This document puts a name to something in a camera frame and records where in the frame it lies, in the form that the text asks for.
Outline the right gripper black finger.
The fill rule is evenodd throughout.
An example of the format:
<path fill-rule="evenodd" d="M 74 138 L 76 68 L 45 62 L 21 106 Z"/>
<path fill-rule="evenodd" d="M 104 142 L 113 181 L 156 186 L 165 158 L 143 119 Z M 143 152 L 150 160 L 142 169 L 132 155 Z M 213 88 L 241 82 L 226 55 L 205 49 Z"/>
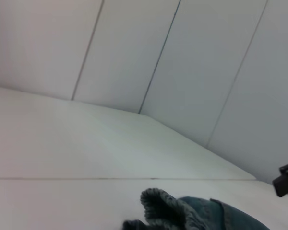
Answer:
<path fill-rule="evenodd" d="M 288 194 L 288 164 L 279 168 L 280 176 L 272 181 L 278 197 L 283 197 Z"/>

